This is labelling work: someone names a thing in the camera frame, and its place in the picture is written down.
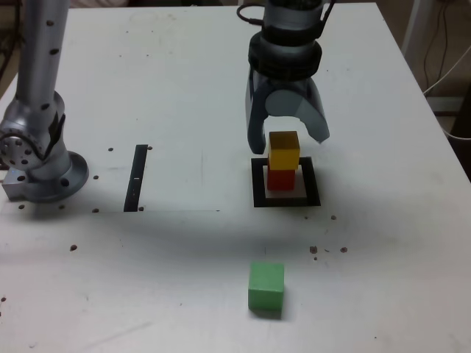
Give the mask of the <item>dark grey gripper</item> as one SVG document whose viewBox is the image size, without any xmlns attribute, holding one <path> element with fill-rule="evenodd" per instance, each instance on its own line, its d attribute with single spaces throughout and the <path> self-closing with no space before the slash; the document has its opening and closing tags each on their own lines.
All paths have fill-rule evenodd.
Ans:
<svg viewBox="0 0 471 353">
<path fill-rule="evenodd" d="M 330 137 L 319 91 L 312 78 L 280 81 L 251 69 L 247 79 L 245 111 L 247 142 L 253 154 L 265 152 L 263 125 L 268 115 L 298 118 L 317 143 Z"/>
</svg>

